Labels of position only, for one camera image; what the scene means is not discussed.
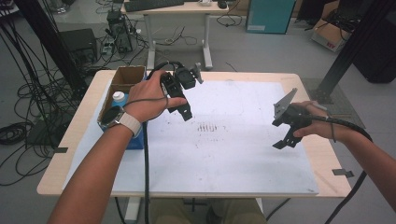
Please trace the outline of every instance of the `white paper sheet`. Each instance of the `white paper sheet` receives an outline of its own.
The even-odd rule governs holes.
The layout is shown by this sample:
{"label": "white paper sheet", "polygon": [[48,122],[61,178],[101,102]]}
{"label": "white paper sheet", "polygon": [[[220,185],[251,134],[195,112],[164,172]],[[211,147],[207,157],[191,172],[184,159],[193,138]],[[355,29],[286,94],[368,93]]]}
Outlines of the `white paper sheet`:
{"label": "white paper sheet", "polygon": [[[290,127],[272,125],[273,104],[285,95],[280,83],[206,81],[184,94],[192,119],[164,111],[148,123],[151,192],[318,194],[303,145],[272,147]],[[102,134],[96,123],[102,102],[78,145],[66,182]],[[127,150],[113,191],[144,191],[144,181],[144,151]]]}

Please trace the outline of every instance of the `white watch strap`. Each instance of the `white watch strap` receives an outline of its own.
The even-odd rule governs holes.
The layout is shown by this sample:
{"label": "white watch strap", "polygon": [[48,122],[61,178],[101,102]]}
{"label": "white watch strap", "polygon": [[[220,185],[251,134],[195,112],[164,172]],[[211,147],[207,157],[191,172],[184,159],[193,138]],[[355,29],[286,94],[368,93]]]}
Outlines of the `white watch strap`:
{"label": "white watch strap", "polygon": [[120,124],[129,128],[134,135],[139,132],[140,129],[140,122],[136,118],[132,117],[131,115],[124,113],[120,118]]}

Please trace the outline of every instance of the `person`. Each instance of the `person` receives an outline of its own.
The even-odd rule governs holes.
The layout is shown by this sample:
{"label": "person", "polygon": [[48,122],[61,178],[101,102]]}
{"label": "person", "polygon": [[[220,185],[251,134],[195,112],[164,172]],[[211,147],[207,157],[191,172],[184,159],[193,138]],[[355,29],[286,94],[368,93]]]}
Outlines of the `person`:
{"label": "person", "polygon": [[[150,80],[142,81],[131,88],[128,102],[143,99],[157,100],[139,101],[125,106],[124,109],[129,115],[144,122],[156,118],[166,108],[187,103],[184,98],[166,99],[164,97],[160,86],[160,77],[164,73],[162,70],[156,71]],[[312,104],[313,102],[302,102],[297,105],[305,107],[312,114],[326,116],[324,111]],[[337,141],[349,148],[396,211],[396,161],[361,134],[339,125],[334,125],[334,130]],[[310,126],[294,133],[297,137],[309,134],[332,138],[330,125],[320,121],[313,121]],[[113,126],[104,132],[69,180],[49,216],[48,223],[101,222],[122,155],[133,135],[131,130],[123,125]],[[223,219],[224,223],[233,223],[233,220],[238,220],[238,218],[245,218],[246,221],[234,223],[248,223],[248,218],[251,218],[251,223],[265,223],[260,208],[258,209],[253,201],[253,199],[220,200],[218,208],[214,202],[211,209],[215,214],[212,217],[219,218],[215,221]],[[151,214],[154,215],[152,223],[191,223],[182,207],[180,200],[152,199],[150,203]]]}
{"label": "person", "polygon": [[[306,108],[313,115],[327,117],[326,112],[314,104],[316,102],[313,101],[295,103],[297,106]],[[333,127],[334,137],[332,137],[331,124],[322,121],[313,121],[308,127],[295,131],[293,135],[304,137],[317,134],[343,143],[396,212],[396,160],[361,133],[343,125],[334,124]]]}

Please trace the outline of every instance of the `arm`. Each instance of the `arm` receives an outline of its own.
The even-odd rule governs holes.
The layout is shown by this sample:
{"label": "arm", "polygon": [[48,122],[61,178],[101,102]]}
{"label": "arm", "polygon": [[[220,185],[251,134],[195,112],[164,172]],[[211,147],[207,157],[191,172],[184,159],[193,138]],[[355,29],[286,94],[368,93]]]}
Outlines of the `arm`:
{"label": "arm", "polygon": [[[296,105],[305,107],[313,115],[327,116],[324,111],[312,104],[313,102],[302,102]],[[334,138],[349,149],[396,212],[396,160],[362,134],[341,125],[334,124],[333,127]],[[297,130],[294,136],[304,137],[309,134],[331,139],[331,124],[313,121],[310,126]]]}
{"label": "arm", "polygon": [[[149,81],[143,81],[130,90],[129,101],[161,98],[160,77],[155,72]],[[140,122],[158,116],[166,107],[186,104],[184,98],[155,102],[142,101],[125,106],[125,111]],[[133,133],[123,125],[116,125],[99,138],[77,168],[59,201],[49,223],[100,223],[106,210],[114,179],[125,148]]]}

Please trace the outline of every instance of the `gray floor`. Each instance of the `gray floor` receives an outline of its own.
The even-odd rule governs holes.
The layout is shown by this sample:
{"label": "gray floor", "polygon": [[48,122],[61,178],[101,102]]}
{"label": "gray floor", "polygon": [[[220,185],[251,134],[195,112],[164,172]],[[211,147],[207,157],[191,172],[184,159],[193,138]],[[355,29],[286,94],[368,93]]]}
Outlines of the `gray floor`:
{"label": "gray floor", "polygon": [[[32,48],[40,53],[37,39],[26,21],[15,17],[18,32],[25,38]],[[211,20],[210,46],[213,59],[212,71],[232,72],[274,72],[295,73],[305,78],[323,78],[332,65],[337,54],[310,40],[312,31],[304,31],[306,26],[300,23],[291,23],[286,35],[248,34],[245,26],[224,27]],[[61,30],[71,30],[91,27],[95,36],[103,36],[103,24],[59,24]],[[171,38],[174,28],[163,28],[158,31],[158,41],[162,38]],[[184,36],[202,38],[203,30],[186,27]],[[17,90],[25,82],[21,72],[13,62],[4,42],[0,42],[0,127],[21,121],[14,114],[14,105],[18,100]],[[147,53],[133,64],[142,64]],[[173,47],[159,48],[157,63],[166,60],[181,61],[187,66],[195,62],[204,63],[202,52],[197,46],[186,46],[183,40],[177,41]],[[111,63],[110,68],[117,68],[122,63]],[[396,157],[394,139],[396,126],[394,125],[394,111],[396,111],[396,82],[389,84],[371,84],[367,82],[353,65],[339,82],[340,88],[357,111],[367,132],[374,141],[384,148],[390,155]],[[18,105],[17,110],[25,113],[27,103]],[[347,149],[341,144],[332,143],[342,166],[355,175],[361,172]],[[4,160],[19,146],[1,146],[0,160]],[[20,169],[27,171],[39,161],[33,152],[27,152],[23,157]],[[19,178],[14,169],[17,157],[0,167],[0,183],[12,182]],[[0,222],[1,223],[44,223],[46,222],[57,197],[44,197],[36,193],[36,186],[43,174],[24,178],[11,187],[0,188]],[[348,179],[351,185],[357,177]],[[267,215],[283,199],[263,199],[264,214]],[[269,223],[324,223],[341,199],[292,199],[282,207]],[[125,209],[125,200],[121,200]],[[206,208],[198,206],[195,217],[204,215]],[[357,195],[348,203],[333,223],[395,223],[396,215],[380,195],[370,178],[367,178]],[[103,223],[119,223],[116,205],[110,199]]]}

